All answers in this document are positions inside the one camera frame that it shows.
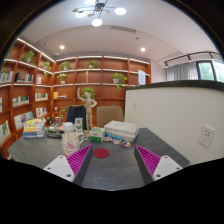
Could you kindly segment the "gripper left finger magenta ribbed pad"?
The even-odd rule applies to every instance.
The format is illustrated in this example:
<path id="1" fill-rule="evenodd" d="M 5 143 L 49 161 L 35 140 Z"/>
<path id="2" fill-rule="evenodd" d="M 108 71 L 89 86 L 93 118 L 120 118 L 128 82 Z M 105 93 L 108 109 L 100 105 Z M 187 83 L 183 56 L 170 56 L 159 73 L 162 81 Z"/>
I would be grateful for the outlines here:
<path id="1" fill-rule="evenodd" d="M 93 146 L 88 145 L 69 156 L 59 155 L 44 170 L 81 186 L 92 155 Z"/>

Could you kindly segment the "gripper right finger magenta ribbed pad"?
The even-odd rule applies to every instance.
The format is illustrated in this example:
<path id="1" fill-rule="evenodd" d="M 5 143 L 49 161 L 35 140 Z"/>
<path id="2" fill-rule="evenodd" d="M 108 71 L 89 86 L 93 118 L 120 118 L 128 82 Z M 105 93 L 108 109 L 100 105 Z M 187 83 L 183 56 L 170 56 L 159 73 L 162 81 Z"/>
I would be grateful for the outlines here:
<path id="1" fill-rule="evenodd" d="M 145 184 L 152 183 L 182 169 L 168 155 L 159 156 L 139 145 L 135 146 L 134 156 Z"/>

